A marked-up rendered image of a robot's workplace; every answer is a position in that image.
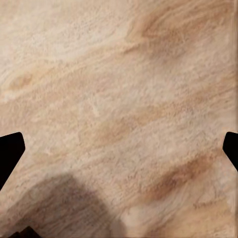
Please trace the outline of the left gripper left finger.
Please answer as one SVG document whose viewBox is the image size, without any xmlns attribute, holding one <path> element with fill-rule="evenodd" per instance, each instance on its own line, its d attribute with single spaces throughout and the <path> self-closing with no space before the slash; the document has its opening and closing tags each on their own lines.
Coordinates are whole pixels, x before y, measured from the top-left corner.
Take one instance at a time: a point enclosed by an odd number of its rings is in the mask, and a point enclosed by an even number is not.
<svg viewBox="0 0 238 238">
<path fill-rule="evenodd" d="M 21 132 L 0 137 L 0 190 L 25 152 Z"/>
</svg>

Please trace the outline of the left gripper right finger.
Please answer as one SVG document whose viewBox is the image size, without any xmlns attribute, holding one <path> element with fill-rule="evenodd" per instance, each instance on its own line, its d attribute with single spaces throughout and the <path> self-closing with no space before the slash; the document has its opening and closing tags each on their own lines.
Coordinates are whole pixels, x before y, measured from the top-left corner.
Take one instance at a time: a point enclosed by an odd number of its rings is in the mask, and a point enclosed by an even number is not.
<svg viewBox="0 0 238 238">
<path fill-rule="evenodd" d="M 223 151 L 238 171 L 238 133 L 226 133 L 223 142 Z"/>
</svg>

